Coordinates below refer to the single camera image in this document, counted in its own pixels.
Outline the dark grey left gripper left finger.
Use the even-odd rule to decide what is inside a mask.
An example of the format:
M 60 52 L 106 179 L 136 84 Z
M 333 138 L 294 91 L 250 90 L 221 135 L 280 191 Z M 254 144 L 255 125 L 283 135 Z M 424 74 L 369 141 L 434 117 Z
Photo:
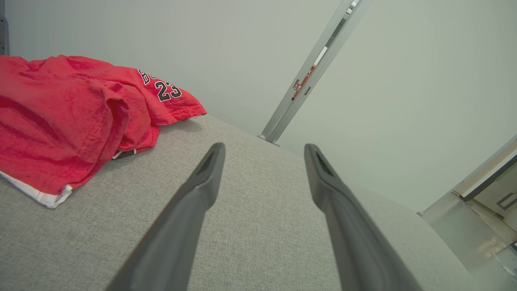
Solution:
M 185 291 L 206 212 L 214 205 L 225 144 L 213 144 L 164 207 L 107 291 Z

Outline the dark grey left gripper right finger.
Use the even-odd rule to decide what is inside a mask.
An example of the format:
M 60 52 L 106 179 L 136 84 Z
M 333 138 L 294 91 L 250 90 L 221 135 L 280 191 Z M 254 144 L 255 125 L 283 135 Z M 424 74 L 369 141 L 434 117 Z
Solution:
M 324 213 L 344 291 L 421 291 L 386 237 L 316 144 L 304 147 L 311 196 Z

